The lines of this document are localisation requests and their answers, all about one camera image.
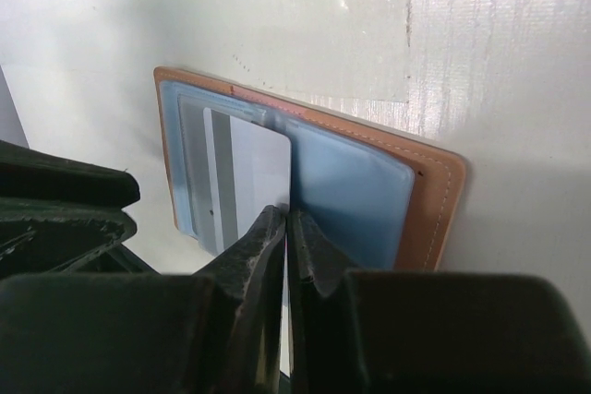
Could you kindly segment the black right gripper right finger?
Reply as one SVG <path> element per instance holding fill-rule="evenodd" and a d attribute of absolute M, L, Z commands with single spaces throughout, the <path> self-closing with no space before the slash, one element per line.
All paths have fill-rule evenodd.
<path fill-rule="evenodd" d="M 295 393 L 586 393 L 564 297 L 522 275 L 358 267 L 305 212 L 287 221 Z"/>

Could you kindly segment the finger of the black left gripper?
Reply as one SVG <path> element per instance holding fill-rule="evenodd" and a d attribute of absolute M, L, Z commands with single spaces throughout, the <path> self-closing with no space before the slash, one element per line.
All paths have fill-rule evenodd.
<path fill-rule="evenodd" d="M 137 232 L 121 209 L 1 199 L 1 275 L 68 272 Z"/>
<path fill-rule="evenodd" d="M 1 143 L 3 217 L 117 217 L 139 199 L 130 173 Z"/>

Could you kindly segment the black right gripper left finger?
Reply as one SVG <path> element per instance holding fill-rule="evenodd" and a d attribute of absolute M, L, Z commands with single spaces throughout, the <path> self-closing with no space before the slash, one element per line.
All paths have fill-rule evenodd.
<path fill-rule="evenodd" d="M 192 275 L 52 273 L 1 285 L 5 393 L 275 393 L 286 220 L 266 207 Z"/>

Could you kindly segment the brown leather card holder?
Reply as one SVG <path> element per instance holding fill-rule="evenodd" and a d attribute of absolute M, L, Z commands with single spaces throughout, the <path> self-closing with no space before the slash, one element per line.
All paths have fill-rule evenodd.
<path fill-rule="evenodd" d="M 396 259 L 396 270 L 435 270 L 447 242 L 454 213 L 466 179 L 465 160 L 448 150 L 432 146 L 407 133 L 371 123 L 316 105 L 234 84 L 225 79 L 158 66 L 155 86 L 172 80 L 233 98 L 267 105 L 334 133 L 368 143 L 409 165 L 416 174 Z"/>

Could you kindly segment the white card grey stripe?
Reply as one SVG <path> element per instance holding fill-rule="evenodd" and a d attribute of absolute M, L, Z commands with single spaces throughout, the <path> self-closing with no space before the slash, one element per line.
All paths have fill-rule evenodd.
<path fill-rule="evenodd" d="M 274 393 L 280 378 L 285 216 L 291 142 L 261 125 L 203 112 L 218 256 L 202 269 L 226 302 L 219 393 Z"/>

